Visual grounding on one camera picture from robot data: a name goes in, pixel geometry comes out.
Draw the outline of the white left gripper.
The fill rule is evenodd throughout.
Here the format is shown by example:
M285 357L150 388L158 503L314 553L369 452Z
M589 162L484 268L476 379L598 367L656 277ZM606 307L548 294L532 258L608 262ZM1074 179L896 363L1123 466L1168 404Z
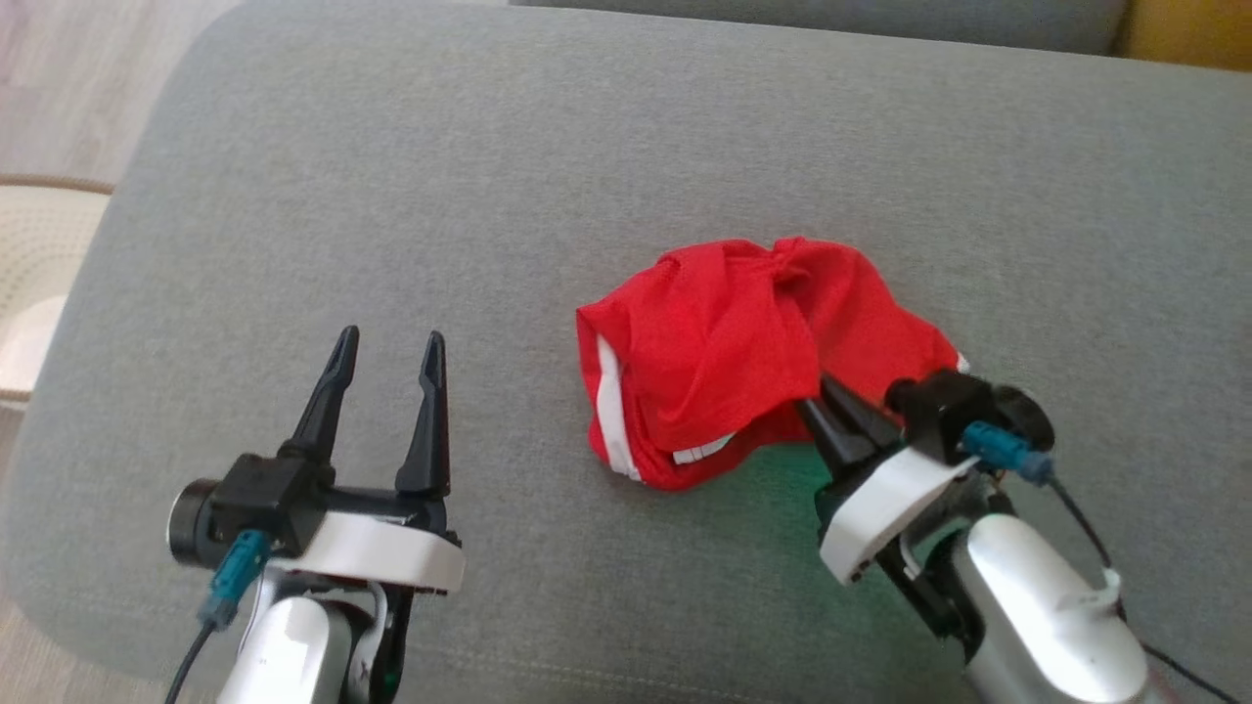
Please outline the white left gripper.
M280 458L327 466L347 390L356 375L361 329L341 329L336 347ZM443 499L449 495L449 385L444 334L426 339L419 370L419 418L406 458L394 472L394 491L336 487L328 512L299 557L270 557L269 569L356 581L376 581L419 593L457 593L466 557L449 531Z

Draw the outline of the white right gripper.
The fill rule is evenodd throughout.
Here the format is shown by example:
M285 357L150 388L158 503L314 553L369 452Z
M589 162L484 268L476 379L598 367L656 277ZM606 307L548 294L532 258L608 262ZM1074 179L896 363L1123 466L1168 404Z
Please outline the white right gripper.
M823 375L823 401L800 400L798 413L833 481L860 481L871 472L828 522L823 565L850 588L900 537L905 575L916 577L911 549L973 512L978 484L970 479L979 458L952 466L911 446L899 450L898 423L833 375ZM890 453L876 465L876 456Z

